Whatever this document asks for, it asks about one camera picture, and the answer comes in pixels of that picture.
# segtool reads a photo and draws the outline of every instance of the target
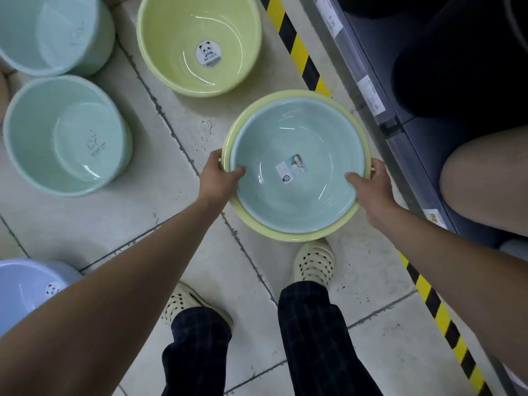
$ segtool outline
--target mint green bucket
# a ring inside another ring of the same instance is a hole
[[[31,76],[91,75],[114,40],[101,0],[0,0],[0,56]]]
[[[35,79],[21,88],[7,108],[4,143],[29,183],[64,197],[108,185],[132,153],[130,130],[114,102],[73,75]]]

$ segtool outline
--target pant leg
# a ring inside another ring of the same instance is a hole
[[[324,286],[303,281],[284,289],[279,326],[296,396],[381,396]]]
[[[163,396],[222,396],[231,330],[215,310],[193,307],[171,326],[174,343],[163,351]]]

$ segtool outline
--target shoe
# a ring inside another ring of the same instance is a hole
[[[212,308],[222,316],[231,330],[233,330],[233,319],[228,313],[208,304],[194,289],[182,282],[176,285],[174,292],[168,299],[167,306],[162,313],[162,319],[167,323],[167,325],[171,326],[172,321],[174,321],[179,313],[192,307]]]
[[[302,246],[295,256],[292,283],[313,281],[327,287],[334,276],[334,253],[323,239]]]

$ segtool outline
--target forearm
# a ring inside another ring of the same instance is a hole
[[[480,341],[528,380],[528,263],[479,246],[400,207],[379,217],[376,227]]]
[[[20,322],[0,340],[0,393],[110,394],[217,216],[193,203]]]

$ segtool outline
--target hand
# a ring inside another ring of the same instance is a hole
[[[204,200],[208,206],[220,214],[234,194],[237,183],[246,173],[245,167],[236,167],[232,172],[225,172],[220,167],[222,149],[209,154],[209,159],[200,175],[200,192],[198,200]]]
[[[392,194],[391,178],[385,163],[373,158],[372,166],[374,172],[370,179],[365,179],[355,172],[345,173],[345,178],[356,189],[357,199],[366,209],[366,217],[370,225],[378,229],[386,209],[399,206]]]

